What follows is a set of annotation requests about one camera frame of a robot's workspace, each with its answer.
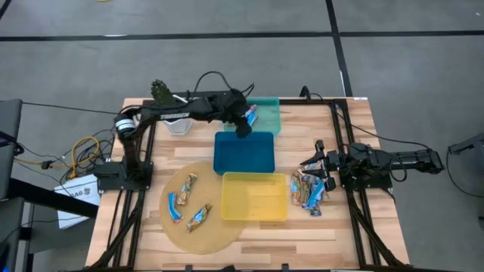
black cable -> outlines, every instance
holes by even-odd
[[[103,162],[104,162],[103,152],[104,152],[104,150],[107,147],[112,146],[112,143],[109,140],[101,140],[101,141],[99,141],[99,145],[101,145],[102,143],[107,143],[107,144],[104,147],[102,147],[102,148],[99,149],[99,153],[98,154],[95,154],[94,152],[90,152],[90,149],[96,147],[97,144],[92,144],[91,146],[86,147],[83,151],[81,151],[81,153],[76,158],[76,165],[79,165],[79,163],[81,161],[83,161],[84,159],[89,158],[91,155],[94,155],[94,156],[89,160],[90,163],[88,165],[85,165],[85,166],[79,165],[77,167],[79,167],[80,169],[86,169],[86,168],[90,167],[91,165],[97,165],[95,162],[98,159],[102,159]]]
[[[247,87],[245,90],[241,91],[241,93],[243,94],[244,92],[246,91],[249,91],[246,95],[245,95],[245,98],[248,98],[250,93],[252,93],[252,91],[254,90],[255,88],[255,85],[252,83],[249,87]]]
[[[232,88],[232,86],[230,86],[230,84],[228,84],[228,81],[227,79],[225,78],[224,74],[222,74],[221,72],[219,71],[209,71],[209,72],[206,72],[204,73],[198,80],[197,80],[197,84],[195,85],[195,88],[194,88],[194,92],[193,92],[193,95],[190,96],[190,100],[193,100],[195,98],[195,94],[197,93],[197,90],[198,90],[198,85],[200,84],[200,82],[202,81],[202,79],[205,77],[205,76],[208,76],[210,74],[216,74],[216,75],[219,75],[223,82],[225,83],[225,86],[227,86],[227,88],[229,90],[234,90],[234,88]],[[252,92],[252,90],[254,89],[254,84],[252,83],[251,85],[249,85],[249,87],[245,88],[245,90],[241,91],[241,93],[244,93],[246,91],[249,91],[249,93],[246,95],[246,97],[249,96],[249,94]]]
[[[323,98],[321,95],[316,94],[316,93],[311,93],[311,94],[316,95],[316,96],[318,96],[319,98],[321,98],[321,101],[323,101],[323,103],[327,105],[326,101],[324,101],[324,98]],[[344,117],[343,117],[343,116],[342,116],[340,113],[338,113],[338,112],[337,112],[337,110],[334,110],[334,109],[332,109],[331,107],[329,107],[329,108],[330,108],[332,111],[334,111],[334,112],[335,112],[335,113],[336,113],[336,114],[337,114],[337,115],[338,115],[338,116],[339,116],[341,119],[343,119],[343,120],[344,120]],[[356,125],[353,125],[353,124],[350,124],[350,125],[351,125],[353,128],[356,128],[356,129],[358,129],[358,130],[360,130],[360,131],[363,131],[364,133],[367,133],[367,134],[369,134],[369,135],[371,135],[371,136],[375,136],[375,137],[377,137],[377,138],[379,138],[379,139],[382,139],[382,140],[385,140],[385,141],[392,141],[392,142],[401,143],[401,144],[415,144],[415,145],[419,145],[419,146],[421,146],[421,147],[425,147],[426,149],[431,149],[430,147],[428,147],[428,146],[427,146],[427,145],[425,145],[425,144],[421,144],[421,143],[414,142],[414,141],[401,141],[401,140],[394,140],[394,139],[390,139],[390,138],[385,138],[385,137],[382,137],[382,136],[376,135],[376,134],[374,134],[374,133],[371,133],[371,132],[369,132],[369,131],[366,131],[366,130],[364,130],[363,128],[360,128],[360,127],[358,127],[358,126],[356,126]]]
[[[408,173],[407,173],[407,169],[405,167],[405,164],[403,163],[402,161],[402,158],[400,156],[394,156],[388,152],[386,152],[385,150],[374,150],[375,152],[381,152],[381,153],[385,153],[386,155],[388,156],[391,156],[392,159],[388,162],[390,164],[390,176],[393,178],[394,181],[398,181],[398,182],[403,182],[403,181],[406,181],[407,180],[407,176],[408,176]],[[402,179],[398,179],[398,178],[395,178],[395,175],[393,174],[393,169],[392,169],[392,166],[393,166],[393,161],[397,159],[398,161],[400,161],[400,165],[402,166],[402,170],[403,170],[403,178]]]
[[[111,228],[109,229],[109,236],[107,237],[106,248],[108,248],[109,244],[111,243],[111,237],[113,235],[113,229],[114,229],[114,222],[116,222],[116,216],[118,214],[119,201],[121,200],[122,194],[123,194],[123,192],[120,190],[119,193],[118,193],[118,198],[116,199],[116,205],[115,205],[114,213],[113,213],[113,220],[111,221]]]
[[[457,183],[455,183],[454,178],[451,175],[450,166],[448,164],[448,155],[450,155],[450,153],[451,153],[451,147],[453,147],[453,145],[450,146],[450,147],[448,147],[448,149],[447,149],[447,155],[445,155],[445,164],[447,165],[447,174],[448,174],[448,177],[451,179],[451,181],[455,185],[455,187],[458,188],[459,191],[461,191],[462,193],[465,193],[468,196],[474,196],[474,197],[478,197],[478,198],[484,198],[484,196],[480,196],[480,195],[476,195],[476,194],[473,194],[473,193],[466,192],[464,189],[460,188],[459,185],[457,185]]]
[[[59,105],[32,103],[32,102],[25,102],[25,101],[23,103],[26,105],[33,105],[33,106],[40,106],[40,107],[53,107],[53,108],[65,109],[65,110],[80,110],[80,111],[89,112],[89,113],[118,114],[115,112],[108,112],[105,110],[90,110],[90,109],[83,109],[83,108],[76,108],[76,107],[65,107],[65,106],[59,106]]]
[[[391,193],[391,192],[389,191],[389,189],[388,189],[388,188],[381,188],[381,190],[383,190],[383,192],[385,192],[385,193],[388,193],[388,195],[389,195],[390,197],[392,197],[393,202],[394,202],[394,203],[396,203],[395,196],[393,196],[393,193]]]
[[[98,131],[98,132],[94,133],[93,135],[91,135],[91,137],[96,137],[96,136],[98,136],[100,133],[105,132],[105,131],[110,131],[110,132],[111,132],[111,134],[112,134],[112,135],[113,135],[113,137],[114,137],[114,132],[113,132],[113,130],[114,130],[114,127],[112,127],[111,129],[102,129],[102,130],[100,130],[100,131]],[[84,145],[84,144],[86,144],[87,142],[89,142],[90,140],[91,140],[91,139],[86,139],[86,140],[84,140],[83,142],[79,143],[79,144],[76,146],[76,150],[77,150],[78,148],[80,148],[82,145]],[[62,156],[66,156],[66,155],[67,155],[68,153],[70,153],[71,151],[72,151],[72,148],[71,148],[71,149],[69,149],[68,151],[64,152],[64,154],[63,154]]]
[[[67,220],[73,220],[73,219],[77,219],[77,218],[81,218],[81,217],[84,217],[84,216],[76,216],[76,217],[73,217],[73,218],[65,218],[65,219],[55,219],[55,220],[50,220],[50,221],[45,221],[45,220],[33,220],[33,221],[29,221],[29,222],[26,222],[24,224],[21,224],[20,227],[17,227],[16,229],[12,230],[6,237],[5,239],[3,239],[3,242],[7,241],[7,239],[15,233],[15,231],[21,229],[23,226],[25,225],[28,225],[28,224],[31,224],[31,223],[54,223],[54,222],[57,222],[57,221],[67,221]]]
[[[52,177],[51,175],[47,175],[47,174],[44,174],[44,173],[38,172],[38,171],[36,171],[36,170],[34,170],[34,169],[32,169],[32,168],[30,168],[30,167],[28,167],[28,166],[26,166],[26,165],[24,165],[24,164],[20,163],[20,162],[16,162],[16,163],[17,163],[18,165],[20,165],[20,166],[24,167],[24,168],[29,169],[29,170],[30,170],[30,171],[32,171],[32,172],[35,172],[35,173],[37,173],[37,174],[39,174],[39,175],[43,175],[43,176],[45,176],[45,177],[48,177],[48,178],[53,179],[54,181],[56,181],[57,183],[59,183],[59,185],[62,187],[62,189],[64,189],[64,190],[66,191],[66,193],[67,193],[67,195],[68,195],[68,196],[73,197],[73,195],[71,195],[71,194],[69,193],[69,191],[67,191],[67,190],[66,190],[66,188],[64,188],[64,186],[62,185],[61,181],[59,181],[58,179],[56,179],[56,178]]]
[[[25,150],[27,150],[28,152],[36,155],[36,156],[39,156],[39,157],[42,157],[42,158],[45,158],[45,157],[50,157],[50,158],[55,158],[55,159],[59,159],[58,157],[54,156],[54,155],[40,155],[38,153],[35,153],[33,151],[31,151],[31,149],[27,148],[24,144],[21,144],[21,143],[18,143],[21,147],[23,147]]]

green tray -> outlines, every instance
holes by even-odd
[[[257,105],[257,119],[252,125],[252,131],[271,132],[274,136],[281,132],[281,113],[279,97],[249,97],[249,105]],[[224,125],[224,131],[235,131],[233,125]]]

wooden table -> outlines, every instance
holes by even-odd
[[[128,98],[123,106],[142,104],[142,101],[142,98]],[[368,100],[348,98],[348,106],[354,125],[376,133]],[[326,151],[337,148],[330,109],[322,105],[281,106],[281,122],[281,133],[275,138],[275,160],[276,172],[287,174],[288,220],[250,222],[236,242],[209,255],[188,254],[173,245],[161,227],[158,206],[163,187],[180,168],[192,162],[212,161],[214,134],[220,131],[220,124],[194,121],[187,135],[172,136],[159,123],[152,156],[154,176],[144,204],[136,270],[184,269],[186,264],[192,264],[194,269],[219,269],[228,264],[235,264],[238,269],[281,269],[283,263],[288,263],[293,269],[358,268],[346,194],[341,187],[330,192],[329,202],[322,203],[321,217],[311,217],[306,210],[289,203],[290,174],[303,160],[314,155],[315,141],[322,139]],[[355,141],[379,147],[376,137],[356,129],[354,133]],[[122,155],[122,146],[116,142],[113,160],[121,160]],[[339,185],[337,173],[332,175]],[[398,259],[408,263],[393,200],[378,189],[367,190],[367,194],[376,232]],[[86,265],[97,261],[106,249],[117,195],[116,191],[102,195]],[[123,201],[114,234],[119,226],[122,205]],[[371,264],[368,237],[362,229],[361,234],[367,263]],[[126,248],[130,237],[129,233],[121,264],[127,262]]]

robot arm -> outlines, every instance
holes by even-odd
[[[353,143],[348,146],[348,154],[338,154],[337,151],[324,154],[321,140],[316,142],[315,148],[316,154],[301,165],[321,161],[321,168],[303,172],[323,180],[326,178],[328,191],[336,188],[330,177],[331,171],[339,171],[342,186],[358,190],[368,187],[390,188],[393,170],[414,169],[422,173],[438,174],[445,169],[439,154],[431,149],[388,153],[366,144]]]
[[[245,116],[249,109],[244,95],[235,89],[170,107],[157,104],[126,107],[114,119],[116,133],[124,149],[123,160],[108,162],[95,169],[95,176],[100,179],[98,189],[104,192],[149,188],[153,166],[150,162],[142,162],[139,155],[143,134],[155,122],[186,118],[207,122],[219,120],[234,123],[237,136],[245,138],[252,131]],[[136,124],[134,118],[138,114],[141,114],[141,119]]]

concrete floor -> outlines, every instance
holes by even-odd
[[[484,29],[482,1],[335,0],[334,8],[340,31]],[[326,4],[13,0],[0,20],[0,36],[250,31],[330,31]],[[353,94],[369,97],[379,134],[423,142],[444,159],[448,145],[482,132],[484,36],[342,38],[342,43]],[[293,96],[303,85],[323,96],[343,96],[333,39],[327,37],[0,42],[0,99],[117,111],[125,97],[149,96],[155,78],[184,91],[193,89],[198,76],[208,70],[222,71],[240,88],[255,82],[256,96]],[[208,79],[200,88],[223,86]],[[111,118],[25,105],[19,141],[38,153],[60,154],[76,139],[110,128]],[[388,151],[414,149],[381,144]],[[465,190],[484,195],[483,173],[471,155],[452,157],[451,170]],[[62,172],[49,174],[59,178]],[[55,186],[53,180],[17,165],[14,177]],[[484,207],[481,199],[459,192],[445,173],[409,172],[405,183],[395,184],[395,195],[412,264],[482,270],[484,230],[477,221]],[[55,213],[37,216],[52,219]],[[47,236],[37,242],[41,249],[48,248],[46,240],[62,240],[57,249],[36,254],[34,271],[81,268],[90,239],[88,224],[64,234],[72,239]],[[43,227],[40,233],[49,235],[56,224]]]

